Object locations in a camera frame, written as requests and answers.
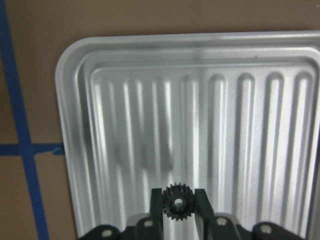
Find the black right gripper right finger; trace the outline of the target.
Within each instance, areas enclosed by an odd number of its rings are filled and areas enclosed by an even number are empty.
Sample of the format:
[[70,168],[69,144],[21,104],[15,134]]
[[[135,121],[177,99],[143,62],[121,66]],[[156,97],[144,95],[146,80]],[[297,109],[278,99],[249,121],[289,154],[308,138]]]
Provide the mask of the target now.
[[206,191],[195,189],[195,223],[200,240],[239,240],[240,235],[233,222],[226,216],[216,215]]

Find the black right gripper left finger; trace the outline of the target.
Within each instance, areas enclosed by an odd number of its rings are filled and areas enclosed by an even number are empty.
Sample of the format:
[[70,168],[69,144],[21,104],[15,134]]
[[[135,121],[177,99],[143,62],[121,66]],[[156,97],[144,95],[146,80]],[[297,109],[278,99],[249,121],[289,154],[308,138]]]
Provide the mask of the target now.
[[163,240],[163,192],[161,188],[151,190],[149,214],[135,226],[136,240]]

